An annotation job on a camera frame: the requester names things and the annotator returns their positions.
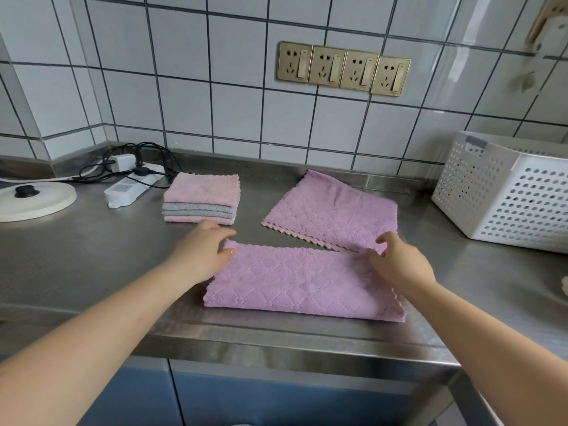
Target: stainless steel countertop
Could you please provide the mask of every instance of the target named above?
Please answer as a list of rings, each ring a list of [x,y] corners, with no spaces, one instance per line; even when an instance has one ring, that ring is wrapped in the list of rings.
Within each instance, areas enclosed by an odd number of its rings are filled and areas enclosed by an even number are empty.
[[[298,181],[297,169],[262,164],[243,172],[239,163],[228,161],[189,168],[201,173],[240,172],[236,241],[316,248],[260,225]],[[193,228],[162,220],[163,191],[151,189],[129,207],[109,209],[102,193],[106,187],[79,185],[77,201],[61,212],[27,222],[0,223],[0,320],[4,326],[47,329],[64,322],[159,264]],[[560,289],[561,278],[568,275],[566,256],[472,241],[429,196],[370,192],[398,203],[401,236],[428,257],[441,284],[568,360],[568,299]],[[351,367],[346,365],[360,369],[361,359],[387,359],[389,371],[393,361],[457,366],[407,301],[403,301],[407,322],[397,324],[205,308],[203,294],[201,284],[177,301],[135,353],[289,369],[309,364],[309,370],[326,372],[337,372],[338,361],[343,369]],[[392,374],[383,371],[380,376]]]

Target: gray towel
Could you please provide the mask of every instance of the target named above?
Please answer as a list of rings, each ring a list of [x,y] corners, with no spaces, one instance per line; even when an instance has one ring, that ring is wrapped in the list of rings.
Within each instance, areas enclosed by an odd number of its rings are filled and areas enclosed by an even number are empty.
[[[228,220],[235,218],[231,212],[208,211],[206,209],[179,209],[178,211],[162,211],[164,216],[196,216],[196,217],[221,217]]]
[[[162,205],[163,211],[217,211],[234,214],[236,209],[222,204],[209,203],[182,203],[179,201],[165,201]]]

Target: towel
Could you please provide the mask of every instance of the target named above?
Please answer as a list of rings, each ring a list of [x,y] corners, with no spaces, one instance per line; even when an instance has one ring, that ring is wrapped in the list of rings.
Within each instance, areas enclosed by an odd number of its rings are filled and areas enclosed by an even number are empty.
[[[231,261],[207,286],[207,307],[403,322],[393,289],[363,254],[225,242]]]
[[[203,220],[211,220],[216,222],[217,224],[223,225],[233,225],[235,223],[235,219],[227,219],[227,218],[220,218],[220,217],[203,217],[203,216],[164,216],[165,222],[202,222]]]
[[[396,203],[308,170],[262,221],[262,225],[336,251],[383,252],[374,240],[396,232]]]
[[[220,218],[226,218],[228,220],[231,220],[235,217],[234,214],[231,214],[230,212],[219,212],[219,211],[205,211],[203,209],[195,209],[193,211],[191,210],[179,210],[179,211],[162,211],[162,214],[164,216],[171,216],[171,217],[176,217],[176,216],[197,216],[197,217],[220,217]]]
[[[164,193],[164,201],[220,204],[236,208],[240,199],[238,175],[179,173]]]
[[[202,209],[204,211],[218,211],[227,213],[236,213],[237,208],[231,206],[224,206],[222,204],[209,204],[209,203],[182,203],[178,201],[165,201],[162,203],[163,211],[191,211]]]

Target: quilted diamond pattern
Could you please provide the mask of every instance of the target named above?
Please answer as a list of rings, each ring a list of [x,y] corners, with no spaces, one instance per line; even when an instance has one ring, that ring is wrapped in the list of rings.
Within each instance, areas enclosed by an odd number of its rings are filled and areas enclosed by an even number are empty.
[[[227,241],[235,254],[207,287],[205,306],[403,322],[393,290],[361,254]]]
[[[396,232],[396,210],[392,200],[308,170],[262,224],[335,250],[372,248],[381,253],[385,245],[374,240],[381,233]]]

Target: white plastic basket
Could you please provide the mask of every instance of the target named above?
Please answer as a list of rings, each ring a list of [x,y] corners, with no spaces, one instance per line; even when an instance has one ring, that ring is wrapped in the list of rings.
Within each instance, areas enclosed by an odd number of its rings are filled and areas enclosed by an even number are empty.
[[[432,200],[471,239],[568,253],[568,145],[458,132]]]

